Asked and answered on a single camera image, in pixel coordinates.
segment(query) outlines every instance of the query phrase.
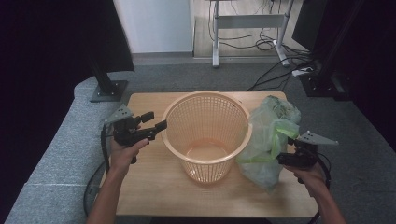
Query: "plastic bag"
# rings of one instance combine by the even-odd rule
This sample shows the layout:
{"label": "plastic bag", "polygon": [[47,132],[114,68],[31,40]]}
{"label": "plastic bag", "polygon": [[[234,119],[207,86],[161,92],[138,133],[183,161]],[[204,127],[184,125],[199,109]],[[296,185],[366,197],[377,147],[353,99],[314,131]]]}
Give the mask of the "plastic bag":
{"label": "plastic bag", "polygon": [[268,193],[274,190],[283,168],[276,156],[287,151],[288,137],[299,135],[300,119],[296,106],[272,95],[250,114],[253,132],[236,162],[245,177]]}

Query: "floor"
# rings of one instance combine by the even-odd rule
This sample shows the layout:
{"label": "floor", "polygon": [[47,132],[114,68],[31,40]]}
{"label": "floor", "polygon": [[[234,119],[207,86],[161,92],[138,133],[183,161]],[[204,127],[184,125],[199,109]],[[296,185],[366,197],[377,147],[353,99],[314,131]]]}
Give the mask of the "floor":
{"label": "floor", "polygon": [[[219,14],[221,15],[259,15],[259,14],[284,14],[287,11],[289,1],[282,0],[244,0],[244,1],[220,1]],[[294,48],[305,48],[295,42],[291,36],[297,21],[303,0],[293,2],[290,19],[284,37],[284,44]],[[194,0],[193,10],[195,14],[195,37],[194,37],[194,57],[211,57],[213,39],[213,9],[214,2]],[[219,56],[225,57],[261,57],[276,56],[276,51],[270,45],[260,45],[260,50],[256,47],[260,40],[259,34],[262,31],[262,38],[265,36],[276,38],[276,28],[253,28],[253,29],[226,29],[219,30],[219,42],[224,43],[219,46]]]}

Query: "person's right hand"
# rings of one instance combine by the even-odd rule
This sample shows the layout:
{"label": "person's right hand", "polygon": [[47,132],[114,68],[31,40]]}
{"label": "person's right hand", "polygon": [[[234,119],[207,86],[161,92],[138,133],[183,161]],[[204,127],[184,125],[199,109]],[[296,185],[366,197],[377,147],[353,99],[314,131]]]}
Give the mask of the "person's right hand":
{"label": "person's right hand", "polygon": [[321,190],[327,189],[323,174],[318,163],[308,170],[300,170],[291,166],[284,166],[287,170],[294,172],[294,176],[301,178],[308,189],[311,197],[316,197]]}

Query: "hand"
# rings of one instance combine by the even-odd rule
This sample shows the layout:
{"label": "hand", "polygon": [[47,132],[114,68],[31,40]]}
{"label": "hand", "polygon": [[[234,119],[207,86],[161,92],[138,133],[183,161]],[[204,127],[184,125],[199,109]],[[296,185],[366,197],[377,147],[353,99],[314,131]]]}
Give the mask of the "hand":
{"label": "hand", "polygon": [[110,172],[115,172],[119,178],[124,178],[128,174],[129,166],[133,157],[139,154],[139,150],[145,147],[149,140],[143,139],[131,147],[120,146],[114,137],[111,138],[111,165]]}
{"label": "hand", "polygon": [[308,170],[300,170],[291,166],[284,166],[287,170],[294,172],[294,176],[301,178],[308,189],[311,197],[316,197],[321,190],[326,189],[323,174],[318,163]]}

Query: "orange plastic basket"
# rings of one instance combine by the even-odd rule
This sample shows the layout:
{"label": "orange plastic basket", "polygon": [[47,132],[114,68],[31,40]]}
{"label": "orange plastic basket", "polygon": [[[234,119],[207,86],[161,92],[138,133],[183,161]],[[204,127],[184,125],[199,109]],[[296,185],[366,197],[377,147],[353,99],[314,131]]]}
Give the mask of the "orange plastic basket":
{"label": "orange plastic basket", "polygon": [[213,183],[230,171],[247,145],[252,127],[242,104],[218,91],[196,91],[175,100],[163,114],[163,141],[187,175]]}

